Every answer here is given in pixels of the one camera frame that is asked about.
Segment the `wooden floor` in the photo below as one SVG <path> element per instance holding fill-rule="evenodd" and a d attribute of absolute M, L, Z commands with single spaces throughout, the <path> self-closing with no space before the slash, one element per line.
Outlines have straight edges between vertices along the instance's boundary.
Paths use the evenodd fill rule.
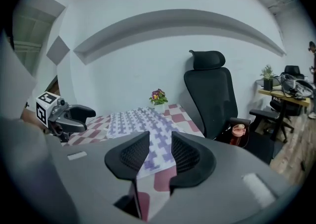
<path fill-rule="evenodd" d="M 270 167 L 283 175 L 291 184 L 302 184 L 316 160 L 316 120 L 308 118 L 307 114 L 291 117 L 291 124 L 295 129 L 291 134 L 287 132 L 287 143 L 278 155 L 271 161 Z M 263 133 L 263 128 L 269 124 L 262 121 L 256 132 Z M 283 133 L 278 132 L 278 140 L 283 141 Z"/>

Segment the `black plant pot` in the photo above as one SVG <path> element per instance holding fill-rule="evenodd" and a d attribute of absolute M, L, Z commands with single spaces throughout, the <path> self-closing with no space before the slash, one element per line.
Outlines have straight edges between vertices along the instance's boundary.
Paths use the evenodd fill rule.
<path fill-rule="evenodd" d="M 272 91 L 273 89 L 273 79 L 263 80 L 263 89 L 267 91 Z"/>

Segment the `flower pot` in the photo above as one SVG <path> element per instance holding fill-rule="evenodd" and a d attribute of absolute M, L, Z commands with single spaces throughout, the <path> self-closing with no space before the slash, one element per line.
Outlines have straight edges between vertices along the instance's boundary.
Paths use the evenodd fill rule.
<path fill-rule="evenodd" d="M 264 79 L 263 80 L 263 89 L 267 91 L 272 91 L 273 89 L 273 79 Z"/>
<path fill-rule="evenodd" d="M 159 113 L 164 113 L 165 112 L 165 106 L 164 103 L 163 104 L 157 104 L 154 106 L 155 111 L 159 112 Z"/>

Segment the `green plant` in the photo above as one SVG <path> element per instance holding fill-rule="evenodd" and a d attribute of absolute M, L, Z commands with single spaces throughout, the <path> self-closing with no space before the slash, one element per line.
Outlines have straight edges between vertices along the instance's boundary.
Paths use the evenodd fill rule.
<path fill-rule="evenodd" d="M 168 103 L 166 94 L 161 89 L 153 91 L 152 97 L 150 97 L 149 100 L 151 103 L 154 103 L 155 105 Z"/>
<path fill-rule="evenodd" d="M 263 78 L 266 80 L 272 79 L 274 77 L 272 67 L 270 65 L 265 66 L 265 68 L 262 70 L 261 76 L 263 76 Z"/>

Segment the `desk leg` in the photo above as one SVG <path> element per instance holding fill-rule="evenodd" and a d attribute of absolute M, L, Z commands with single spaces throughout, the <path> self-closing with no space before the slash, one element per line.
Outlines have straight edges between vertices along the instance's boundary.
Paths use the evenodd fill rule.
<path fill-rule="evenodd" d="M 282 101 L 282 107 L 281 107 L 280 115 L 279 115 L 279 117 L 278 117 L 278 119 L 277 119 L 277 121 L 276 121 L 275 129 L 273 130 L 273 133 L 272 133 L 272 135 L 271 135 L 271 140 L 273 140 L 273 141 L 276 141 L 277 133 L 278 133 L 278 131 L 280 130 L 282 121 L 283 121 L 283 119 L 284 119 L 285 111 L 286 111 L 286 105 L 287 105 L 287 101 L 283 100 L 283 101 Z"/>

